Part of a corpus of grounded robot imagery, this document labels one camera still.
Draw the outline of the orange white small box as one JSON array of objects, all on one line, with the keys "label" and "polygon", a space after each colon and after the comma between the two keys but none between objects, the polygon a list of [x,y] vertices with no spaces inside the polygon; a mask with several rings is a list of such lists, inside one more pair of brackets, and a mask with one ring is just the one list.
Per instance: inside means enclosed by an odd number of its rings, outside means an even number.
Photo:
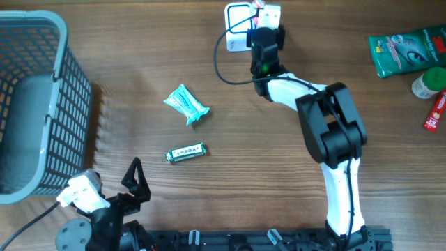
[{"label": "orange white small box", "polygon": [[[265,3],[264,0],[253,0],[253,1],[252,1],[252,9],[253,9],[253,11],[254,11],[255,13],[257,12],[257,10],[262,10],[262,9],[264,9],[265,5],[266,5],[266,3]],[[254,26],[257,27],[257,26],[258,26],[258,23],[259,23],[259,15],[257,15],[256,17],[254,17],[254,18],[252,19],[252,21],[253,21],[253,23],[254,23]]]}]

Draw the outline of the green white candy bar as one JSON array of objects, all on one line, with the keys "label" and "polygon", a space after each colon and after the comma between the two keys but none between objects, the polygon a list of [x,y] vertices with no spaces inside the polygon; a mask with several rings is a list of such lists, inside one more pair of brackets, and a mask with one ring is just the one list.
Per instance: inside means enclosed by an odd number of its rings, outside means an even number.
[{"label": "green white candy bar", "polygon": [[164,154],[167,162],[179,162],[198,156],[205,155],[207,150],[204,143],[198,143],[190,146],[184,146],[179,149],[173,149]]}]

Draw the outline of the teal white packet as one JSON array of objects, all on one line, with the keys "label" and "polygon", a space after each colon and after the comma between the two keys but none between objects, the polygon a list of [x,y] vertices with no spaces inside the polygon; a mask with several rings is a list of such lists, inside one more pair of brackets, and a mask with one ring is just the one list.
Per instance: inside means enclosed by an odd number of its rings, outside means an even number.
[{"label": "teal white packet", "polygon": [[198,121],[210,111],[210,108],[203,106],[189,92],[184,84],[180,84],[179,87],[164,100],[164,103],[183,114],[187,118],[187,126]]}]

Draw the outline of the green 3M gloves packet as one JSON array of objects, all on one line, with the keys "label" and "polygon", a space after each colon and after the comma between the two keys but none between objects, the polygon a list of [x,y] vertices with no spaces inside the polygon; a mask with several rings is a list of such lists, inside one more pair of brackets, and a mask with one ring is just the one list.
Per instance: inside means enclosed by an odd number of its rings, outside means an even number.
[{"label": "green 3M gloves packet", "polygon": [[410,33],[368,37],[379,77],[411,73],[445,65],[445,25]]}]

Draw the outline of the green cap white bottle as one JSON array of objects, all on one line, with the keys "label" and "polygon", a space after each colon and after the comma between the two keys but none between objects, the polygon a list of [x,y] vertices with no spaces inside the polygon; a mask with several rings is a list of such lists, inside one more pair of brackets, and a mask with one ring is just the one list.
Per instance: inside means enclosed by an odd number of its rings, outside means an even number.
[{"label": "green cap white bottle", "polygon": [[445,89],[445,69],[433,67],[419,76],[412,84],[413,94],[421,99],[429,99]]}]

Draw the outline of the red Nescafe sachet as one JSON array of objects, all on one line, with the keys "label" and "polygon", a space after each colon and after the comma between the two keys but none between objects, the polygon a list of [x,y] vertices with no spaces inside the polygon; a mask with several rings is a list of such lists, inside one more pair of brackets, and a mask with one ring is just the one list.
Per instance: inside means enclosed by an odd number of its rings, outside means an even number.
[{"label": "red Nescafe sachet", "polygon": [[431,113],[427,117],[424,123],[424,128],[429,132],[436,132],[440,118],[445,110],[445,90],[440,92],[440,95],[436,99],[436,103],[431,110]]}]

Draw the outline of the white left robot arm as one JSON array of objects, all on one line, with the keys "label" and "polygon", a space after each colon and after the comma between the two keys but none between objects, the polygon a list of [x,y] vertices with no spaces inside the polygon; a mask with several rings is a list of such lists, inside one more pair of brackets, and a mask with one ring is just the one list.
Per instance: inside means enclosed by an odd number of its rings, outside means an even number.
[{"label": "white left robot arm", "polygon": [[138,221],[123,222],[151,199],[139,158],[133,159],[121,184],[127,193],[106,198],[97,172],[88,169],[68,180],[56,200],[62,207],[75,208],[81,217],[59,230],[57,250],[157,250],[153,237]]}]

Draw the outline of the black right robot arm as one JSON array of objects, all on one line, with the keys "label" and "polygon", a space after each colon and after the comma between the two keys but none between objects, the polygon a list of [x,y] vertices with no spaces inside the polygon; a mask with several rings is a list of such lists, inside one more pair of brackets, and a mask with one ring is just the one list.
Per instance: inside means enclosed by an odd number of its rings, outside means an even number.
[{"label": "black right robot arm", "polygon": [[367,240],[357,177],[362,146],[367,142],[365,127],[345,84],[312,84],[280,64],[278,52],[283,43],[281,26],[248,30],[255,90],[298,113],[305,146],[323,170],[330,246],[355,248]]}]

